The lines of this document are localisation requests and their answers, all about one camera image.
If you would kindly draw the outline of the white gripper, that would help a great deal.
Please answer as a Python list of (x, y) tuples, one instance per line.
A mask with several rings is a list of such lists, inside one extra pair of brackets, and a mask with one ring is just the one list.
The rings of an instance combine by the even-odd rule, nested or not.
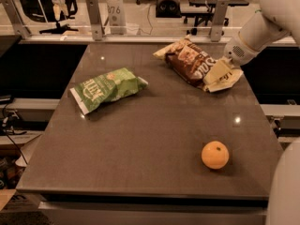
[(224, 56), (216, 61), (203, 78), (210, 93), (233, 87), (243, 75), (240, 68), (250, 62), (260, 52), (258, 39), (238, 33), (231, 38), (224, 48)]

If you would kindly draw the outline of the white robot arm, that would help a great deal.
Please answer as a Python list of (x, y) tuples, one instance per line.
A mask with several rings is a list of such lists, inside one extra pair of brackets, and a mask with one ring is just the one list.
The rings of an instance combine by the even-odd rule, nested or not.
[[(243, 66), (275, 41), (291, 36), (300, 45), (300, 0), (260, 0), (260, 9), (225, 46), (205, 84)], [(277, 164), (265, 225), (300, 225), (300, 142), (289, 144)]]

